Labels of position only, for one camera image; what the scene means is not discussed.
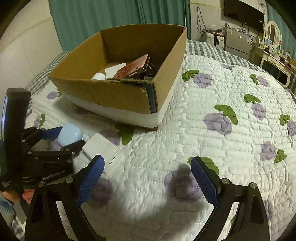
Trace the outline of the person's hand on handle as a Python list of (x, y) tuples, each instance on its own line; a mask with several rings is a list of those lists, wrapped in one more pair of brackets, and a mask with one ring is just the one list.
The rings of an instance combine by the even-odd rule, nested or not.
[[(30, 204), (34, 195), (35, 189), (23, 189), (21, 192), (22, 198)], [(17, 192), (13, 189), (7, 189), (6, 191), (1, 192), (1, 195), (14, 203), (20, 202), (20, 196), (17, 194)]]

